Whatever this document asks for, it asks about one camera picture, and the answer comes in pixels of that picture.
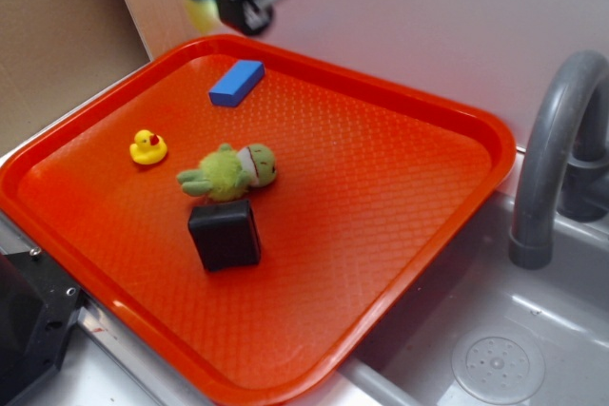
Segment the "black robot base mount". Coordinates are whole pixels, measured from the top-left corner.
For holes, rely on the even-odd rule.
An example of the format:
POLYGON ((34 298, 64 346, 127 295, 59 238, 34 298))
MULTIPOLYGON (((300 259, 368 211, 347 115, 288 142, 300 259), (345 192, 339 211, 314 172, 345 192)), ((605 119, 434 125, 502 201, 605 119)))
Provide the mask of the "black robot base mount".
POLYGON ((82 306, 78 282, 39 247, 1 256, 1 403, 60 372, 82 306))

